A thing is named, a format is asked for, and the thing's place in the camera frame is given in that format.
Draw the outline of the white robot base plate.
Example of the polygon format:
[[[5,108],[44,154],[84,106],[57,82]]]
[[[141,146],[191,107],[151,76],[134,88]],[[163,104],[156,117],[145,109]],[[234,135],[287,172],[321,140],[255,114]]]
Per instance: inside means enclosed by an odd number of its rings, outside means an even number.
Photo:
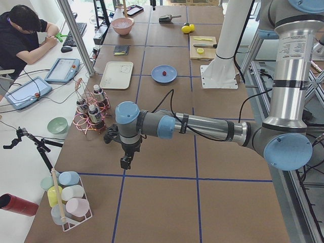
[[[234,61],[213,60],[200,66],[203,89],[238,89]]]

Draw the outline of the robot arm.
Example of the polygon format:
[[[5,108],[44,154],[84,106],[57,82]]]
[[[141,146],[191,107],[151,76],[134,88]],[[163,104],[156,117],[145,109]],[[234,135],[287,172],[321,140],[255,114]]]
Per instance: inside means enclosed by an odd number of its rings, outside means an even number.
[[[131,101],[115,109],[115,125],[104,140],[121,144],[124,156],[120,165],[131,167],[145,135],[171,139],[174,133],[189,132],[218,142],[235,142],[261,155],[266,162],[283,171],[306,165],[313,148],[302,121],[314,38],[323,27],[323,1],[262,1],[258,36],[278,39],[275,74],[269,115],[260,126],[250,122],[234,123],[172,110],[153,112],[139,109]]]

